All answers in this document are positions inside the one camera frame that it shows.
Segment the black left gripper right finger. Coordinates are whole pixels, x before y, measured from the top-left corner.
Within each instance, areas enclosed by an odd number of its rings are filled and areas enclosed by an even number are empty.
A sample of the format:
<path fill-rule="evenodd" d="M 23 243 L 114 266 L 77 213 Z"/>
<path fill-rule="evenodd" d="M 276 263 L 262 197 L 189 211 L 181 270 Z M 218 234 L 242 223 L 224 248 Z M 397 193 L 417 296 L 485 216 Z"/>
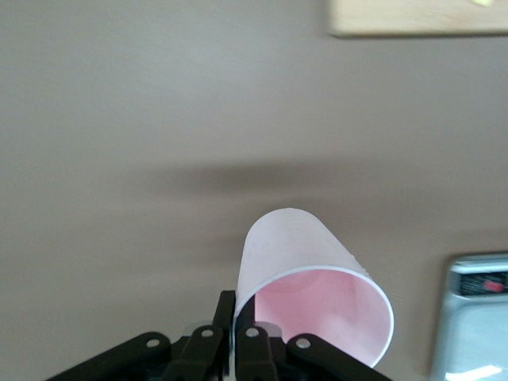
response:
<path fill-rule="evenodd" d="M 253 300 L 236 318 L 237 380 L 387 380 L 320 337 L 304 333 L 284 342 L 255 323 Z"/>

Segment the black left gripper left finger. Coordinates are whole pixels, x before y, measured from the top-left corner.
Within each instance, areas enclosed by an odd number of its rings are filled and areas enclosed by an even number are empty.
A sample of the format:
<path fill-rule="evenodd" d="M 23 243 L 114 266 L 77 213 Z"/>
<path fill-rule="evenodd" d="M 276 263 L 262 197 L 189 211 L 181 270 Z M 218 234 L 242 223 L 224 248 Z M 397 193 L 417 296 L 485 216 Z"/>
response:
<path fill-rule="evenodd" d="M 214 318 L 171 342 L 159 332 L 142 333 L 51 380 L 221 380 L 228 372 L 235 293 L 222 291 Z"/>

